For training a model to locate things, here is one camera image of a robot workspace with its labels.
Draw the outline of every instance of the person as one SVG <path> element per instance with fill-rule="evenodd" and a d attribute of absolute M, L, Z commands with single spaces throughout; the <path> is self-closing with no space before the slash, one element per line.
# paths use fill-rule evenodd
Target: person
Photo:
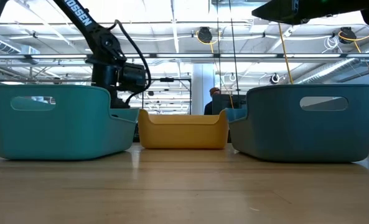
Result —
<path fill-rule="evenodd" d="M 217 88 L 217 87 L 213 87 L 209 90 L 209 93 L 210 93 L 210 96 L 212 97 L 213 95 L 220 94 L 220 89 Z M 203 111 L 203 115 L 213 115 L 212 101 L 205 106 L 205 110 Z"/>

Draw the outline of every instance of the fluorescent light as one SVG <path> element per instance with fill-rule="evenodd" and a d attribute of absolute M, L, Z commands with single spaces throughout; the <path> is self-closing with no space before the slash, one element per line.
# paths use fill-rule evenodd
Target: fluorescent light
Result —
<path fill-rule="evenodd" d="M 186 88 L 149 88 L 146 91 L 188 91 Z"/>
<path fill-rule="evenodd" d="M 189 105 L 190 103 L 180 103 L 180 102 L 166 102 L 166 103 L 150 103 L 150 102 L 144 102 L 144 105 Z M 141 102 L 130 102 L 130 105 L 133 105 L 133 106 L 141 106 L 142 103 Z"/>
<path fill-rule="evenodd" d="M 213 54 L 157 54 L 159 58 L 204 58 L 213 57 Z"/>
<path fill-rule="evenodd" d="M 221 57 L 234 57 L 234 54 L 221 54 Z M 238 58 L 261 58 L 261 57 L 277 57 L 276 54 L 236 54 L 235 57 Z"/>
<path fill-rule="evenodd" d="M 183 98 L 183 99 L 144 99 L 144 101 L 190 101 L 190 99 L 188 98 Z"/>
<path fill-rule="evenodd" d="M 87 55 L 31 55 L 32 58 L 42 59 L 42 58 L 87 58 Z"/>
<path fill-rule="evenodd" d="M 291 57 L 296 58 L 332 58 L 340 57 L 340 54 L 292 54 Z"/>
<path fill-rule="evenodd" d="M 142 106 L 142 103 L 130 103 L 131 106 Z M 144 103 L 145 106 L 148 105 L 161 105 L 162 107 L 168 107 L 168 108 L 181 108 L 182 105 L 189 105 L 189 103 Z"/>
<path fill-rule="evenodd" d="M 6 84 L 6 85 L 23 85 L 23 83 L 19 83 L 19 82 L 1 82 L 3 84 Z"/>
<path fill-rule="evenodd" d="M 125 56 L 127 58 L 140 58 L 140 56 L 138 54 L 125 54 Z M 149 54 L 143 54 L 142 56 L 144 56 L 145 58 L 149 57 Z"/>
<path fill-rule="evenodd" d="M 23 55 L 0 55 L 0 59 L 25 59 Z"/>
<path fill-rule="evenodd" d="M 144 109 L 146 110 L 153 110 L 153 111 L 187 111 L 189 110 L 188 108 L 146 108 L 144 107 Z"/>
<path fill-rule="evenodd" d="M 348 54 L 347 57 L 355 57 L 355 58 L 369 58 L 369 54 Z"/>

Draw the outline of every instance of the teal plastic bin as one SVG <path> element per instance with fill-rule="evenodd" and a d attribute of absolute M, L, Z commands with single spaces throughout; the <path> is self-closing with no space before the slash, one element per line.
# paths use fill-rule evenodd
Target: teal plastic bin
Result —
<path fill-rule="evenodd" d="M 0 157 L 84 160 L 124 151 L 138 114 L 110 109 L 110 94 L 94 86 L 0 85 Z"/>
<path fill-rule="evenodd" d="M 301 107 L 304 97 L 335 97 Z M 276 162 L 355 162 L 369 153 L 369 85 L 278 85 L 226 109 L 233 147 Z"/>

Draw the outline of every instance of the table surface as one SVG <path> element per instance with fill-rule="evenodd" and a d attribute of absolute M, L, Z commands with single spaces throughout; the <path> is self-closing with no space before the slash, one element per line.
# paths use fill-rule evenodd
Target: table surface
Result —
<path fill-rule="evenodd" d="M 368 223 L 369 157 L 270 163 L 225 150 L 144 150 L 94 161 L 0 158 L 0 223 Z"/>

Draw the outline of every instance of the white pillar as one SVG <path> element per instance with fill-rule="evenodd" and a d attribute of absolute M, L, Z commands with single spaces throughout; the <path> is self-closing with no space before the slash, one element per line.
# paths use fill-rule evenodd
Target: white pillar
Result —
<path fill-rule="evenodd" d="M 214 86 L 215 70 L 213 64 L 194 64 L 192 69 L 191 114 L 203 114 L 205 105 L 212 100 L 209 90 Z"/>

